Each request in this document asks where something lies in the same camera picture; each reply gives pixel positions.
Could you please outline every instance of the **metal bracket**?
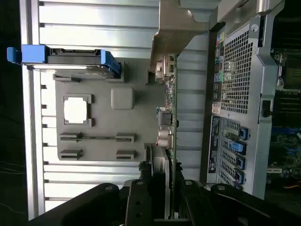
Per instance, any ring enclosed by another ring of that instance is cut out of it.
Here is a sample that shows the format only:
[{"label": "metal bracket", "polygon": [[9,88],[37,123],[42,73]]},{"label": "metal bracket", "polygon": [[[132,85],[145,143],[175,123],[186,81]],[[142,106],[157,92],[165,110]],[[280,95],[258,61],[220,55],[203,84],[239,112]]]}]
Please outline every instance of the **metal bracket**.
[{"label": "metal bracket", "polygon": [[192,13],[182,9],[176,0],[160,0],[159,30],[151,47],[150,72],[163,55],[179,55],[195,35],[208,31],[206,22],[196,22]]}]

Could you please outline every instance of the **white square component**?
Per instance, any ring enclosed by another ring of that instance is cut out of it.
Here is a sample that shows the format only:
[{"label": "white square component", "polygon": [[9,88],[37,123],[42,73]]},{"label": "white square component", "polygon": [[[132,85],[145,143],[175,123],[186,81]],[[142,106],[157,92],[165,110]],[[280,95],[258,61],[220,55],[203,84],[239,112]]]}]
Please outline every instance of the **white square component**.
[{"label": "white square component", "polygon": [[114,110],[132,110],[134,108],[134,89],[131,87],[112,88],[111,108]]},{"label": "white square component", "polygon": [[68,123],[84,124],[87,120],[87,102],[82,97],[69,97],[64,101],[64,118]]}]

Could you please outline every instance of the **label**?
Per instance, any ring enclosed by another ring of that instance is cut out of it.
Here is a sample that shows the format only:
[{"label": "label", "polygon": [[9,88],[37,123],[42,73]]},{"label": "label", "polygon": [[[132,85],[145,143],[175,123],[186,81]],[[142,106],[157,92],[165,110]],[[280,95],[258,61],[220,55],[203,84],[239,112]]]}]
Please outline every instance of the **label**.
[{"label": "label", "polygon": [[221,126],[221,118],[219,116],[213,115],[211,118],[211,137],[210,137],[208,173],[216,173],[220,126]]}]

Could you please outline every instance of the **screw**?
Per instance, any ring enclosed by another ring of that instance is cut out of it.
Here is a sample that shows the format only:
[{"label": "screw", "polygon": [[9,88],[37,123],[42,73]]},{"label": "screw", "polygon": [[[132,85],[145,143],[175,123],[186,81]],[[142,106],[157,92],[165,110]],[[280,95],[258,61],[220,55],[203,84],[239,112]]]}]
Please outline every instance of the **screw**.
[{"label": "screw", "polygon": [[185,181],[185,184],[186,185],[192,185],[192,182],[190,180],[188,180],[188,181]]},{"label": "screw", "polygon": [[217,186],[217,189],[220,190],[220,191],[226,190],[226,188],[224,186],[221,186],[221,185]]}]

